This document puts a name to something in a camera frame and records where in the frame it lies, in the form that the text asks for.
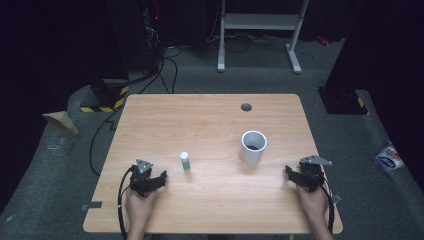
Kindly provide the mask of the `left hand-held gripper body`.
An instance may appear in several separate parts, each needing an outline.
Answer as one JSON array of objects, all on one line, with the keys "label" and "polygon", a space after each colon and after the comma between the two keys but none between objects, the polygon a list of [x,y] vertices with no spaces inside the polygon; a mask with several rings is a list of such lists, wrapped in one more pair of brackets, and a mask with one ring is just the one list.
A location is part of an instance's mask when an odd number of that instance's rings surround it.
[{"label": "left hand-held gripper body", "polygon": [[140,197],[146,198],[156,189],[155,180],[150,178],[152,164],[142,159],[137,159],[131,171],[130,189],[135,191]]}]

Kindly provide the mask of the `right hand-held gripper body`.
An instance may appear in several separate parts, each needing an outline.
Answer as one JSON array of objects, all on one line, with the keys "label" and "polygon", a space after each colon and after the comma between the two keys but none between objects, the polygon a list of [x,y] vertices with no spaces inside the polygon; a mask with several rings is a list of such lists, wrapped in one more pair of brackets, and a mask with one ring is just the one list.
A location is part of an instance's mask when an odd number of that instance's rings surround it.
[{"label": "right hand-held gripper body", "polygon": [[311,155],[301,158],[299,168],[301,179],[300,186],[306,187],[309,192],[314,192],[318,187],[322,186],[325,180],[323,166],[332,166],[333,163],[318,155]]}]

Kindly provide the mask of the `white green glue stick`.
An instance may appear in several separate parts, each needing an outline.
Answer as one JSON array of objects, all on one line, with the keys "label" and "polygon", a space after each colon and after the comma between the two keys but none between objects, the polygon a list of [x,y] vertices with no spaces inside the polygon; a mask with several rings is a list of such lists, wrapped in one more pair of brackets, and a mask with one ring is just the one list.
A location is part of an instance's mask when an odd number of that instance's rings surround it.
[{"label": "white green glue stick", "polygon": [[180,153],[180,160],[182,163],[183,170],[189,172],[191,170],[189,154],[187,152]]}]

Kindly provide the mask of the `white cup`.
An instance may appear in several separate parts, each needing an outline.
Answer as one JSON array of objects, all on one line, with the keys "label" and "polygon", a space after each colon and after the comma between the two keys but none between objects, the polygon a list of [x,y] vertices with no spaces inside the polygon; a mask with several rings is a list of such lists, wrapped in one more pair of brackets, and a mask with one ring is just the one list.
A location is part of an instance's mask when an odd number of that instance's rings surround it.
[{"label": "white cup", "polygon": [[257,165],[262,159],[268,140],[266,136],[255,130],[245,132],[241,137],[240,158],[250,166]]}]

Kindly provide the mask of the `person's right hand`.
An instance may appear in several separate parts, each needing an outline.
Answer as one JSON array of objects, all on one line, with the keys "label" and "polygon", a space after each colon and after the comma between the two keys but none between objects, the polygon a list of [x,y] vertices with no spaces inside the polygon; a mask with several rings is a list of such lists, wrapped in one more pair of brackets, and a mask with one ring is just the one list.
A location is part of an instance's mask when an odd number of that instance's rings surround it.
[{"label": "person's right hand", "polygon": [[328,199],[322,189],[309,192],[305,187],[296,186],[300,205],[309,220],[324,219],[328,209]]}]

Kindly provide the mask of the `grey tape strip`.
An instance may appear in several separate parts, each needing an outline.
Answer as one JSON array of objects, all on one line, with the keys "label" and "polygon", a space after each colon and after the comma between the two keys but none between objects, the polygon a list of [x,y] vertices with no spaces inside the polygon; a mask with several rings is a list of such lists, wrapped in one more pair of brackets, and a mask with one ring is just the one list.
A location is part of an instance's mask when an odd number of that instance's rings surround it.
[{"label": "grey tape strip", "polygon": [[94,202],[89,202],[89,203],[84,203],[81,208],[80,211],[88,211],[89,209],[95,209],[95,208],[101,208],[102,207],[102,203],[103,202],[99,202],[99,201],[94,201]]}]

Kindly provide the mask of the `black stand base yellow mark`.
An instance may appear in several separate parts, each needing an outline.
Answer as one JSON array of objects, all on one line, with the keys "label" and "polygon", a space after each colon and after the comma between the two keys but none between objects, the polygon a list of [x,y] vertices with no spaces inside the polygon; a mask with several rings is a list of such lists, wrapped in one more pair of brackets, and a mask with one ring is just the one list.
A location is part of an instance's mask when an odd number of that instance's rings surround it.
[{"label": "black stand base yellow mark", "polygon": [[340,90],[319,87],[318,92],[328,114],[369,114],[363,99],[355,91],[343,92]]}]

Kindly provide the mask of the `white blue tissue packet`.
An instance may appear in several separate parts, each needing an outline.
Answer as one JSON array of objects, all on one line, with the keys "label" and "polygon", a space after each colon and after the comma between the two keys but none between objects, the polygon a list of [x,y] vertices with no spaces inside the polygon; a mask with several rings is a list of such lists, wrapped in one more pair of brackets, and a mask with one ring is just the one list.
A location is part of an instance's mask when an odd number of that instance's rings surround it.
[{"label": "white blue tissue packet", "polygon": [[376,155],[375,162],[386,172],[392,172],[404,166],[403,160],[391,142],[388,142]]}]

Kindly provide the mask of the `yellow black striped stand base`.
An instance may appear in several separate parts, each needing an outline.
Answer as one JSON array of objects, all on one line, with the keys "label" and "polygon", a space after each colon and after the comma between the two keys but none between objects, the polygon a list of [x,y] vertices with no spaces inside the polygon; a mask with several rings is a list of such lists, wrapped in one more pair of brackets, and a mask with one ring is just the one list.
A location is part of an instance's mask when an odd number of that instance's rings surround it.
[{"label": "yellow black striped stand base", "polygon": [[86,113],[115,112],[123,105],[128,90],[127,84],[106,83],[104,80],[91,84],[80,103],[80,110]]}]

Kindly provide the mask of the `tan cardboard piece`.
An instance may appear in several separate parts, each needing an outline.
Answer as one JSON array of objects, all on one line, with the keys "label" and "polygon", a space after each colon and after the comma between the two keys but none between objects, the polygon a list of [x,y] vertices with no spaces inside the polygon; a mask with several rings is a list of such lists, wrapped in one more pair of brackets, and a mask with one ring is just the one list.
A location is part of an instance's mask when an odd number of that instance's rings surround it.
[{"label": "tan cardboard piece", "polygon": [[44,119],[66,135],[77,135],[79,130],[66,111],[44,113]]}]

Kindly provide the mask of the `white metal stand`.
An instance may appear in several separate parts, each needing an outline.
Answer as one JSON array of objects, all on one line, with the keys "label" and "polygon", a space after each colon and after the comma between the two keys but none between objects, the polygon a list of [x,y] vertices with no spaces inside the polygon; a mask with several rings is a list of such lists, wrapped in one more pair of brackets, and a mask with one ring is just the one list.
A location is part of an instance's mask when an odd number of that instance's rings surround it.
[{"label": "white metal stand", "polygon": [[221,0],[220,37],[217,58],[217,71],[225,71],[225,31],[226,30],[275,30],[292,31],[291,41],[285,45],[293,72],[301,74],[302,68],[295,53],[295,47],[303,25],[309,0],[303,0],[297,14],[246,14],[227,13],[226,0]]}]

